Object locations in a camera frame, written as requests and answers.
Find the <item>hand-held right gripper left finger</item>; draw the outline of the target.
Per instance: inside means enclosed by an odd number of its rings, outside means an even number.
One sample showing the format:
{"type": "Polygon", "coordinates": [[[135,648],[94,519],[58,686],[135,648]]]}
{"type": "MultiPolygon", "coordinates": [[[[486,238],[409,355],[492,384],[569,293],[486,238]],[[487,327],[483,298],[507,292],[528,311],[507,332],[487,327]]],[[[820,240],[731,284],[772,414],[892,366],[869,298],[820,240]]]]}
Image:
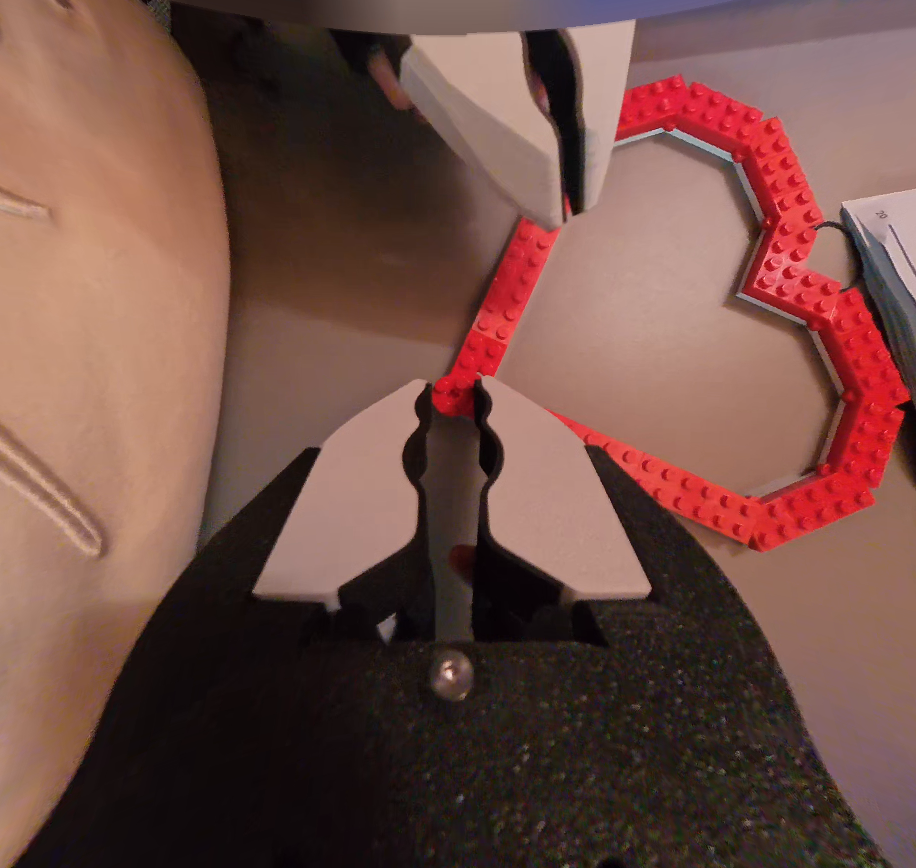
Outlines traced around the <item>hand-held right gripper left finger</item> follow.
{"type": "Polygon", "coordinates": [[[432,614],[426,495],[431,386],[415,379],[318,451],[253,588],[330,614],[432,614]]]}

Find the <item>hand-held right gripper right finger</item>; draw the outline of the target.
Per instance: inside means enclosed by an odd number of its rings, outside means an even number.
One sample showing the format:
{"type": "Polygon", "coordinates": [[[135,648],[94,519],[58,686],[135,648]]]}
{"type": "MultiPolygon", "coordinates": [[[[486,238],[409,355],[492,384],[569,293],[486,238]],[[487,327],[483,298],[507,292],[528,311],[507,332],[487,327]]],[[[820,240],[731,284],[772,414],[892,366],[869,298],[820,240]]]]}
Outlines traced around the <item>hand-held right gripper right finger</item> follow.
{"type": "Polygon", "coordinates": [[[475,590],[507,607],[646,599],[651,586],[585,444],[492,376],[475,385],[475,590]]]}

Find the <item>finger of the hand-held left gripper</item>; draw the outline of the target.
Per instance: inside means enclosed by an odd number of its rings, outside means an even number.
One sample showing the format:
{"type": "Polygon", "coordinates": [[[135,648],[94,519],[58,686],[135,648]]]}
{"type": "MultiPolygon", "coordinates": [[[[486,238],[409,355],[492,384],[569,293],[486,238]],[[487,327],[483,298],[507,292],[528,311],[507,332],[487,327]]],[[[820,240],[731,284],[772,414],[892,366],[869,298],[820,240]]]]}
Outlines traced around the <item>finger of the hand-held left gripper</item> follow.
{"type": "Polygon", "coordinates": [[[413,34],[398,77],[423,117],[525,218],[560,228],[573,192],[573,58],[561,29],[413,34]]]}
{"type": "Polygon", "coordinates": [[[570,213],[599,200],[623,107],[635,21],[569,27],[556,34],[559,77],[552,113],[560,137],[561,179],[570,213]]]}

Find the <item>grey desk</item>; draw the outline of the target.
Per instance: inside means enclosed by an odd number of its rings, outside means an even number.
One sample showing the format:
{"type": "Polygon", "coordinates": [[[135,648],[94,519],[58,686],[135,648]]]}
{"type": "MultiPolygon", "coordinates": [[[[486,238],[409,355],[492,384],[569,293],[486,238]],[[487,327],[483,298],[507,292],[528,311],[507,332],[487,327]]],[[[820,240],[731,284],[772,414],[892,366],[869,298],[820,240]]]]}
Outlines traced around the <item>grey desk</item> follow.
{"type": "MultiPolygon", "coordinates": [[[[320,30],[231,56],[229,17],[178,10],[223,168],[232,305],[204,543],[301,450],[452,365],[516,219],[320,30]]],[[[914,29],[635,61],[780,118],[824,215],[914,187],[914,29]]],[[[670,137],[616,152],[566,226],[499,376],[744,494],[816,459],[838,397],[801,326],[735,298],[757,230],[733,172],[670,137]]],[[[760,620],[828,768],[914,866],[913,427],[876,505],[774,553],[689,523],[760,620]]]]}

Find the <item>red brick heart frame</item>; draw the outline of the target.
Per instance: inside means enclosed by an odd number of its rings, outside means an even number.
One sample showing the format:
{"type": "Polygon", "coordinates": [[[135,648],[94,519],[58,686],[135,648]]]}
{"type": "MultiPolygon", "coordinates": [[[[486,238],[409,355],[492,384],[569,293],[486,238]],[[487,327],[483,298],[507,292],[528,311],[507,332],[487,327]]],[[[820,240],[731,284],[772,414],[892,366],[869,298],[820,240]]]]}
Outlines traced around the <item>red brick heart frame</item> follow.
{"type": "Polygon", "coordinates": [[[610,217],[521,221],[438,409],[494,376],[662,507],[766,553],[875,504],[910,392],[783,123],[681,76],[624,95],[610,217]]]}

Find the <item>open instruction booklet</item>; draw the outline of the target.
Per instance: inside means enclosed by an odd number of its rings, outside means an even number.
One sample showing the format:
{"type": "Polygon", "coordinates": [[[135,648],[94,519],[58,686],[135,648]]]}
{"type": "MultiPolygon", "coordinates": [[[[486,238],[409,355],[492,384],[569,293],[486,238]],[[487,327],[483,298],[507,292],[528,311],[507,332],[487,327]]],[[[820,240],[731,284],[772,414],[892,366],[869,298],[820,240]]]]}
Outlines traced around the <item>open instruction booklet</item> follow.
{"type": "Polygon", "coordinates": [[[866,288],[904,384],[915,397],[915,190],[846,200],[866,288]]]}

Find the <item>person's beige clothing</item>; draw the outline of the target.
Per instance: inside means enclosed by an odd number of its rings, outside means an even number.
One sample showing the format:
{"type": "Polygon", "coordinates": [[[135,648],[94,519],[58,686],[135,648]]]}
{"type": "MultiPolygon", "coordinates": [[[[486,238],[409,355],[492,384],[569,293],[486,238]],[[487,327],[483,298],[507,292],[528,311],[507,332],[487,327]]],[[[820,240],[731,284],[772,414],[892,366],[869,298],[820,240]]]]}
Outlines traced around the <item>person's beige clothing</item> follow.
{"type": "Polygon", "coordinates": [[[59,802],[192,558],[223,385],[223,185],[140,0],[1,0],[1,850],[59,802]]]}

